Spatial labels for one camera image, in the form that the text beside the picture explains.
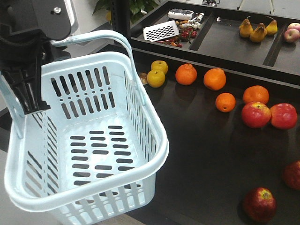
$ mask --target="plastic basket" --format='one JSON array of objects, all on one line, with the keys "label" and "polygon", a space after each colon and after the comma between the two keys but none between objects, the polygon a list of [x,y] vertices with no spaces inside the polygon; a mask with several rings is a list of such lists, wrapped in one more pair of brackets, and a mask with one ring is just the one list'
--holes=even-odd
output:
[{"label": "plastic basket", "polygon": [[121,34],[95,31],[64,44],[96,38],[120,42],[129,57],[101,52],[42,66],[50,110],[22,114],[0,82],[13,117],[5,188],[19,208],[49,211],[65,225],[94,224],[149,203],[169,148]]}]

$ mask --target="green leaf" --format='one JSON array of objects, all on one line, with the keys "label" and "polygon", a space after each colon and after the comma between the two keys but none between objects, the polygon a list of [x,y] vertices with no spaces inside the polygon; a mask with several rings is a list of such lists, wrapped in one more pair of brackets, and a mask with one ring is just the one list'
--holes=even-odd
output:
[{"label": "green leaf", "polygon": [[96,3],[93,14],[95,14],[97,11],[101,10],[102,8],[107,8],[107,7],[109,7],[109,0],[99,0]]},{"label": "green leaf", "polygon": [[145,9],[144,0],[136,0],[135,6],[138,7],[140,10],[144,10]]},{"label": "green leaf", "polygon": [[139,13],[137,13],[137,14],[131,16],[131,17],[130,17],[130,21],[131,21],[132,23],[135,23],[136,21],[138,21],[138,20],[141,19],[142,17],[143,17],[143,14],[142,14],[141,12],[139,12]]},{"label": "green leaf", "polygon": [[152,11],[154,9],[154,7],[152,5],[146,5],[145,6],[145,11],[148,13],[150,11]]},{"label": "green leaf", "polygon": [[131,6],[129,7],[129,9],[130,9],[130,11],[131,11],[131,13],[132,13],[133,15],[135,15],[135,14],[137,14],[137,13],[139,13],[139,12],[141,11],[140,8],[138,8],[138,7],[135,6],[135,4],[134,4],[134,5],[131,5]]}]

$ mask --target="yellow pear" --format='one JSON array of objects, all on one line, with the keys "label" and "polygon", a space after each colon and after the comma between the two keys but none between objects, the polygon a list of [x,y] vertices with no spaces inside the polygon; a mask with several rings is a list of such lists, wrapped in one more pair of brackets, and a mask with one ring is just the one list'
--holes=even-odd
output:
[{"label": "yellow pear", "polygon": [[266,28],[263,23],[260,23],[257,28],[250,34],[250,40],[255,43],[260,43],[266,36]]},{"label": "yellow pear", "polygon": [[240,25],[240,36],[242,38],[250,37],[250,34],[253,32],[253,28],[250,22],[243,21]]},{"label": "yellow pear", "polygon": [[266,27],[267,35],[273,36],[277,33],[278,27],[277,27],[277,21],[274,20],[274,18],[267,16],[266,17],[272,19],[272,21],[269,23],[269,25]]},{"label": "yellow pear", "polygon": [[242,26],[243,26],[243,24],[244,24],[245,22],[249,22],[249,23],[250,23],[250,21],[249,21],[249,18],[250,18],[250,17],[251,17],[251,16],[247,16],[247,18],[243,20],[243,22],[240,24],[240,29],[242,28]]}]

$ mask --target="black tray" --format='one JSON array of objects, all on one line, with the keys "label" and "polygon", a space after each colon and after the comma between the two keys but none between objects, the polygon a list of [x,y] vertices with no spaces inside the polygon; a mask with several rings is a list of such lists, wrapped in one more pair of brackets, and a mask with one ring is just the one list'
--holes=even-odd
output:
[{"label": "black tray", "polygon": [[[173,8],[204,12],[203,26],[197,37],[191,43],[185,43],[182,48],[145,41],[143,28],[168,21],[167,13]],[[287,44],[283,41],[283,34],[290,23],[300,21],[271,15],[277,20],[278,33],[257,44],[239,36],[239,25],[247,16],[251,16],[254,29],[258,23],[268,25],[271,21],[265,14],[170,0],[131,28],[131,45],[138,49],[299,85],[300,42]],[[273,71],[281,74],[276,77]]]},{"label": "black tray", "polygon": [[[123,52],[113,45],[103,50]],[[300,123],[290,130],[271,125],[252,129],[243,124],[240,114],[243,91],[251,85],[269,90],[269,107],[288,102],[300,112],[300,86],[225,69],[225,87],[211,91],[204,86],[203,76],[212,66],[145,50],[133,49],[133,53],[138,72],[147,73],[154,60],[169,65],[162,87],[144,87],[167,131],[170,152],[157,172],[153,201],[129,214],[145,224],[155,224],[139,214],[149,209],[174,224],[255,225],[240,202],[247,191],[263,186],[278,203],[277,214],[268,224],[299,224],[300,194],[283,183],[281,172],[300,159]],[[198,72],[190,86],[177,84],[174,78],[176,69],[186,62]],[[215,108],[215,98],[222,92],[236,97],[237,105],[230,113]]]}]

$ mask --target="grater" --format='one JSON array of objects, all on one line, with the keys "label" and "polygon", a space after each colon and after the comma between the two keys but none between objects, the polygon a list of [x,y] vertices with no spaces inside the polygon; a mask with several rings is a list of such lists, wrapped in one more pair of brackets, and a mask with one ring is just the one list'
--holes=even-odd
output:
[{"label": "grater", "polygon": [[179,35],[176,22],[170,20],[150,27],[145,27],[143,30],[145,41],[159,41],[165,38]]}]

